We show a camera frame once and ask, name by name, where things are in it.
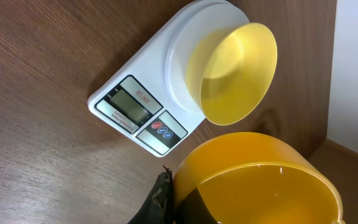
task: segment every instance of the red button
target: red button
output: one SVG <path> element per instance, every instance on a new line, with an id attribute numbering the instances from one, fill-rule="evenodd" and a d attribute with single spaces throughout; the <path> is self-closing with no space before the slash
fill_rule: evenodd
<path id="1" fill-rule="evenodd" d="M 162 123 L 160 121 L 152 123 L 152 128 L 157 129 L 162 126 Z"/>

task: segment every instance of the white digital scale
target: white digital scale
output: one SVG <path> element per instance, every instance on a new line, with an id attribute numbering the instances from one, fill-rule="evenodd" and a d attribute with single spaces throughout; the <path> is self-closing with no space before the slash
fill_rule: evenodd
<path id="1" fill-rule="evenodd" d="M 188 4 L 90 96 L 89 110 L 153 155 L 167 155 L 205 119 L 185 83 L 193 49 L 216 30 L 246 23 L 223 0 Z"/>

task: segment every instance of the wood grain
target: wood grain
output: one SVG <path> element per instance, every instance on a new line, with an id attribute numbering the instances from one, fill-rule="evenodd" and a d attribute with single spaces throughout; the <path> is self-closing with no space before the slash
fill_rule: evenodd
<path id="1" fill-rule="evenodd" d="M 308 156 L 326 137 L 336 1 L 234 1 L 278 44 L 261 104 L 207 121 L 158 159 L 93 116 L 87 98 L 189 1 L 0 1 L 0 223 L 125 223 L 166 164 L 235 131 Z"/>
<path id="2" fill-rule="evenodd" d="M 309 161 L 341 194 L 344 221 L 358 224 L 358 153 L 327 139 Z"/>

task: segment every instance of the round weighing plate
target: round weighing plate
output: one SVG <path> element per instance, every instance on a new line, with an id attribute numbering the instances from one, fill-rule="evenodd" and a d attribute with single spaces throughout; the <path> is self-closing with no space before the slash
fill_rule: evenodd
<path id="1" fill-rule="evenodd" d="M 186 69 L 193 49 L 208 34 L 219 29 L 236 29 L 249 23 L 232 4 L 218 3 L 197 12 L 173 36 L 165 59 L 165 82 L 172 99 L 183 109 L 200 112 L 186 87 Z"/>

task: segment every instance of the yellow bowl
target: yellow bowl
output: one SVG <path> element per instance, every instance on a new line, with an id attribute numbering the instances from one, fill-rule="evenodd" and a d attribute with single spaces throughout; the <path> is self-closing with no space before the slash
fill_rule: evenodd
<path id="1" fill-rule="evenodd" d="M 187 219 L 344 224 L 333 184 L 294 148 L 264 134 L 232 133 L 207 141 L 180 164 L 173 186 L 178 211 L 199 208 L 184 211 Z"/>
<path id="2" fill-rule="evenodd" d="M 245 118 L 259 104 L 277 63 L 276 41 L 264 25 L 250 23 L 227 31 L 217 30 L 200 41 L 186 70 L 191 97 L 218 125 Z"/>

